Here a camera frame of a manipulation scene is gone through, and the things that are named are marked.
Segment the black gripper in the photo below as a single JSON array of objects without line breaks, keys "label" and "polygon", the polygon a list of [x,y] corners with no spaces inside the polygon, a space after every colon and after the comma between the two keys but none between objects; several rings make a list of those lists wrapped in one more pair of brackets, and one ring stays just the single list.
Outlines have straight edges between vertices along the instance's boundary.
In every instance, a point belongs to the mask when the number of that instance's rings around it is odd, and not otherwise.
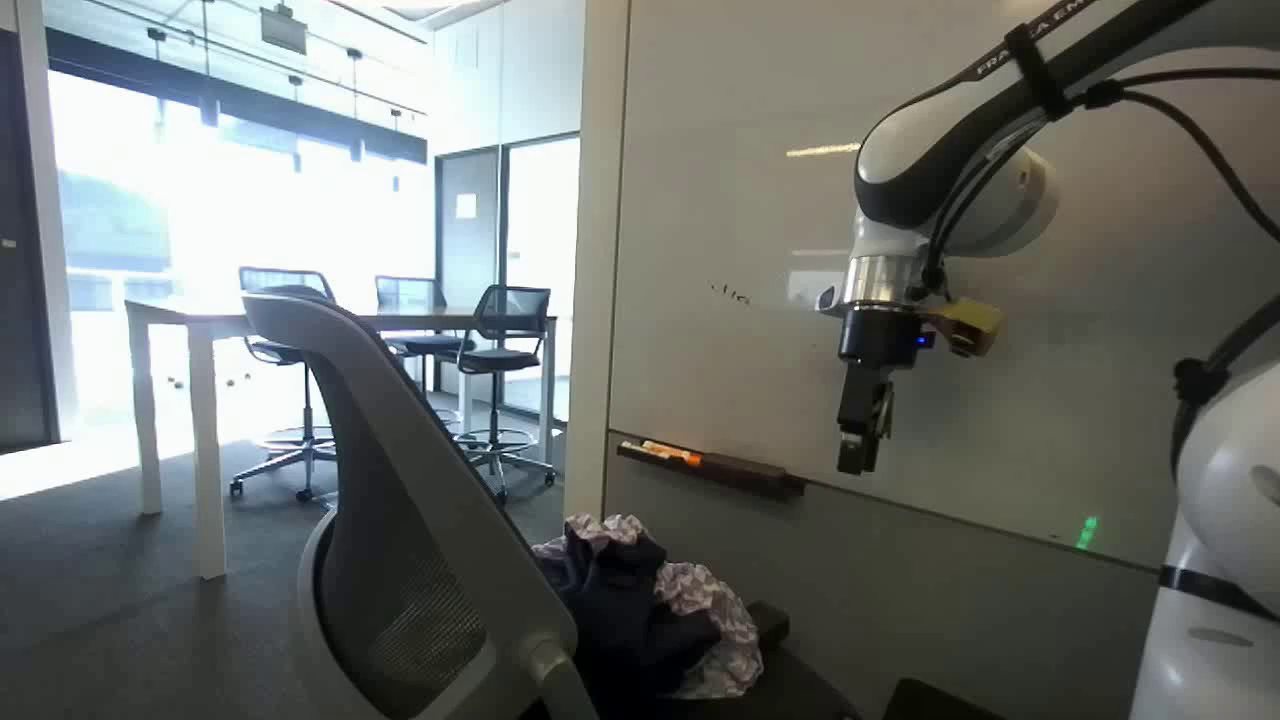
[{"label": "black gripper", "polygon": [[922,325],[911,313],[857,307],[841,327],[843,391],[835,409],[843,476],[875,471],[890,435],[890,370],[911,367]]}]

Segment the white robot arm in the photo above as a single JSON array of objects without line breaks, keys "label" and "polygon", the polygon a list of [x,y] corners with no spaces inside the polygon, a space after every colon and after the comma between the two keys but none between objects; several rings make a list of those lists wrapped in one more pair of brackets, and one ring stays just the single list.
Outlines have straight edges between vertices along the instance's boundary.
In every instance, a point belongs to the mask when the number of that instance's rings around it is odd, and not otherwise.
[{"label": "white robot arm", "polygon": [[[1268,46],[1276,0],[1050,0],[937,87],[878,117],[850,162],[841,298],[841,466],[875,465],[890,374],[990,330],[945,293],[947,257],[1032,239],[1049,185],[1029,141],[1075,108],[1145,105],[1181,46]],[[1280,720],[1280,365],[1235,358],[1280,325],[1261,305],[1176,367],[1176,522],[1126,720]]]}]

